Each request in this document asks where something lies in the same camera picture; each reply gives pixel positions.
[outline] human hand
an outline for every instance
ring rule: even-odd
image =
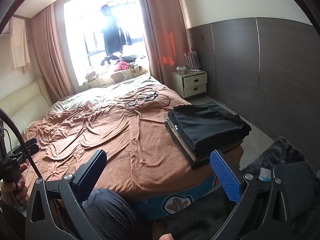
[[[18,181],[18,189],[20,192],[16,195],[16,198],[20,201],[21,204],[25,204],[29,201],[29,195],[28,195],[28,187],[26,186],[26,177],[22,175],[22,173],[28,168],[28,165],[26,163],[20,165],[20,173],[21,177]],[[13,200],[10,196],[10,193],[13,192],[16,189],[16,185],[14,182],[3,182],[1,187],[1,197],[4,203],[9,206],[13,207]]]

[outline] gray wainscoting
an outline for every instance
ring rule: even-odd
[[[272,139],[286,137],[320,169],[320,38],[314,27],[245,18],[188,31],[208,72],[208,95]]]

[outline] dark pants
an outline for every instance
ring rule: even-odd
[[[144,239],[147,235],[142,220],[129,204],[112,190],[93,190],[82,206],[105,239]]]

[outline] headboard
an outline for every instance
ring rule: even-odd
[[[41,120],[51,106],[52,102],[42,78],[0,100],[0,107],[11,117],[20,132],[28,128],[31,123]],[[9,131],[12,148],[17,146],[19,142],[16,136],[6,124],[4,124],[4,128]],[[10,142],[6,132],[4,141],[8,152],[10,151]]]

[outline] nightstand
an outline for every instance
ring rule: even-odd
[[[207,73],[188,72],[185,75],[179,75],[177,72],[172,73],[174,90],[182,98],[191,97],[207,92]]]

